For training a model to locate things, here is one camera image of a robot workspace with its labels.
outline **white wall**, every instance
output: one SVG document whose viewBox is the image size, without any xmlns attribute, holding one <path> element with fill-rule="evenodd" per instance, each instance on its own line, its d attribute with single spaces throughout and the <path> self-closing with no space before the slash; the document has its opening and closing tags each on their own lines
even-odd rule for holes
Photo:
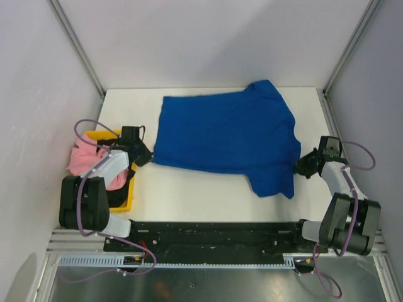
<svg viewBox="0 0 403 302">
<path fill-rule="evenodd" d="M 99 98 L 45 0 L 0 2 L 0 66 L 0 301 L 20 302 L 58 224 L 72 126 Z"/>
<path fill-rule="evenodd" d="M 321 88 L 369 0 L 60 0 L 104 88 Z"/>
<path fill-rule="evenodd" d="M 353 172 L 382 205 L 382 229 L 403 282 L 403 1 L 387 0 L 331 91 L 342 137 L 364 143 L 378 159 L 371 172 Z M 347 147 L 350 162 L 370 164 Z"/>
</svg>

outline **white table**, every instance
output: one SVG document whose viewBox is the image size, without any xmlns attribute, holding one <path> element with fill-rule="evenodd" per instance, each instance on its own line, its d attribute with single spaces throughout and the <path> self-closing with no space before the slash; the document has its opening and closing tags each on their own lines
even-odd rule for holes
<svg viewBox="0 0 403 302">
<path fill-rule="evenodd" d="M 123 125 L 145 125 L 144 142 L 152 150 L 164 96 L 242 89 L 112 89 L 106 93 L 99 121 L 112 129 L 120 129 Z M 297 121 L 295 136 L 302 144 L 303 156 L 318 146 L 321 135 L 329 135 L 316 89 L 287 87 L 278 90 Z M 309 180 L 295 176 L 295 196 L 292 199 L 282 194 L 259 198 L 249 187 L 246 176 L 190 171 L 150 163 L 137 169 L 132 209 L 121 215 L 136 221 L 322 220 L 330 200 L 326 183 L 318 175 Z"/>
</svg>

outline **yellow basket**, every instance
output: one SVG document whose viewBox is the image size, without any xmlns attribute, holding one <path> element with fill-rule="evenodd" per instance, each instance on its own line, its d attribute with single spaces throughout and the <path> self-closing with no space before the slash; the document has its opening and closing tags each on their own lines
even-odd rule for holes
<svg viewBox="0 0 403 302">
<path fill-rule="evenodd" d="M 121 130 L 114 130 L 117 134 L 120 134 Z M 86 135 L 92 140 L 112 140 L 116 138 L 112 133 L 107 130 L 100 130 L 100 131 L 87 131 Z M 132 170 L 136 171 L 136 165 L 132 164 Z M 132 201 L 133 201 L 133 189 L 134 189 L 134 177 L 130 180 L 128 185 L 128 195 L 125 202 L 119 208 L 109 208 L 111 212 L 126 212 L 130 211 L 132 208 Z"/>
</svg>

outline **pink cloth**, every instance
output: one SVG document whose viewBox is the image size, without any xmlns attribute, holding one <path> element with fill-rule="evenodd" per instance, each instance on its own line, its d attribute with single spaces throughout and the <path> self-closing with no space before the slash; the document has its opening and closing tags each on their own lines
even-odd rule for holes
<svg viewBox="0 0 403 302">
<path fill-rule="evenodd" d="M 97 143 L 96 140 L 90 139 L 86 134 L 84 134 L 82 137 L 91 143 Z M 90 168 L 92 168 L 106 152 L 103 149 L 100 149 L 97 152 L 95 146 L 88 145 L 80 139 L 76 140 L 76 145 L 77 148 L 73 148 L 70 157 L 70 164 L 67 167 L 67 170 L 70 170 L 70 173 L 73 175 L 79 175 L 90 170 Z M 106 189 L 108 191 L 114 191 L 122 188 L 126 183 L 127 174 L 128 169 L 121 171 L 121 173 L 119 173 L 116 178 L 112 180 Z"/>
</svg>

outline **gray floor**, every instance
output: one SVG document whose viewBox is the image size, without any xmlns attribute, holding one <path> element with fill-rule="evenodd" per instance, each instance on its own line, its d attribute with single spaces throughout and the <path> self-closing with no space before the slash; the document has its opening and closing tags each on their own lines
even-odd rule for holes
<svg viewBox="0 0 403 302">
<path fill-rule="evenodd" d="M 372 258 L 319 259 L 321 271 L 343 290 L 338 301 L 386 301 Z M 75 280 L 103 269 L 59 268 Z M 155 269 L 144 276 L 109 272 L 79 284 L 55 283 L 52 302 L 263 302 L 335 301 L 321 288 L 317 276 L 298 277 L 282 269 Z"/>
</svg>

